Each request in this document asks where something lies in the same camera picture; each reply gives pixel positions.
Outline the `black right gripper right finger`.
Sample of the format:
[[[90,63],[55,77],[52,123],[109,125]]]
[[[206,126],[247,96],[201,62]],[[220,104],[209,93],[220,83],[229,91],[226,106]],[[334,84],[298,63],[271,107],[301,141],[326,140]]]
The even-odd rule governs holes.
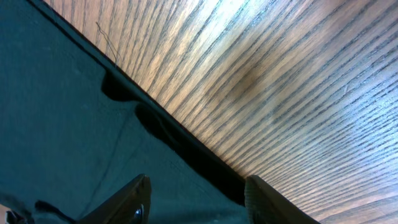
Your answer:
[[[246,178],[244,204],[250,224],[319,224],[257,175]]]

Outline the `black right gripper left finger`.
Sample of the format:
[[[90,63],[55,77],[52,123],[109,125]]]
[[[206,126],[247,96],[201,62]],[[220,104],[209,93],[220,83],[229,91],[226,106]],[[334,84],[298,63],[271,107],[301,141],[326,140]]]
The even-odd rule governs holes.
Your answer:
[[[77,224],[146,224],[150,213],[151,183],[139,174]]]

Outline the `black t-shirt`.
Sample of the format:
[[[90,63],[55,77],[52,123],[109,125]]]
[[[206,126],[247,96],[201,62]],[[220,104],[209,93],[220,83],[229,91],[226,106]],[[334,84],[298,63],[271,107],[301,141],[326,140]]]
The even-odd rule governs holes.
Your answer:
[[[146,174],[150,223],[247,223],[243,206],[145,129],[140,102],[101,91],[105,75],[31,4],[1,2],[1,204],[60,223],[35,203],[79,219]]]

